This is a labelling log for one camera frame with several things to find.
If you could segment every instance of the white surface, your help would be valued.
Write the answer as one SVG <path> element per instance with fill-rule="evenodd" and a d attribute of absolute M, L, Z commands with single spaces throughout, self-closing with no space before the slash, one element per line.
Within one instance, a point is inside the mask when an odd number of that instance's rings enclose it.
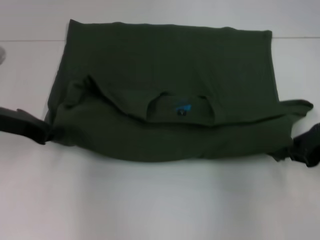
<path fill-rule="evenodd" d="M 64 42 L 22 40 L 64 39 L 69 18 L 304 37 L 320 36 L 318 4 L 2 0 L 0 39 L 21 42 L 0 42 L 0 106 L 44 117 Z M 315 104 L 297 135 L 320 122 L 320 39 L 274 39 L 272 54 L 279 97 Z M 0 132 L 0 240 L 318 239 L 319 183 L 320 166 L 262 155 L 135 163 Z"/>

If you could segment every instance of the green fabric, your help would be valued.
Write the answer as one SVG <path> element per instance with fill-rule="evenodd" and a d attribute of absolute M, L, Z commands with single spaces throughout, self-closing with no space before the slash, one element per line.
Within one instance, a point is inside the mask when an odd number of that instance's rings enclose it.
<path fill-rule="evenodd" d="M 48 101 L 54 140 L 133 161 L 288 147 L 313 105 L 279 102 L 271 40 L 271 31 L 71 20 Z"/>

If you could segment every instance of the gray object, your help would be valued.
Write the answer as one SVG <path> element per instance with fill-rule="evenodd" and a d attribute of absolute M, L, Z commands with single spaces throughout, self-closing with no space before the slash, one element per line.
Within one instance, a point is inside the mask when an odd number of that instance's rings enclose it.
<path fill-rule="evenodd" d="M 0 65 L 4 62 L 6 58 L 6 51 L 3 47 L 0 46 Z"/>

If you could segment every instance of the dark green shirt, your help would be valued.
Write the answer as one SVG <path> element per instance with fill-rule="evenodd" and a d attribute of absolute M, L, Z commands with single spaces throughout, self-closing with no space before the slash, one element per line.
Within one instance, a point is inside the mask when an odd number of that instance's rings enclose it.
<path fill-rule="evenodd" d="M 271 40 L 271 31 L 71 20 L 48 101 L 55 140 L 134 161 L 290 146 L 313 105 L 279 102 Z"/>

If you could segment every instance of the green t-shirt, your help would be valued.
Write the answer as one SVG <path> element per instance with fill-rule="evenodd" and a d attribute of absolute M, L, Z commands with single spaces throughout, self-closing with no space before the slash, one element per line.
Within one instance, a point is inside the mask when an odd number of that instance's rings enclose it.
<path fill-rule="evenodd" d="M 313 105 L 279 101 L 271 31 L 70 21 L 55 141 L 133 161 L 270 153 Z"/>

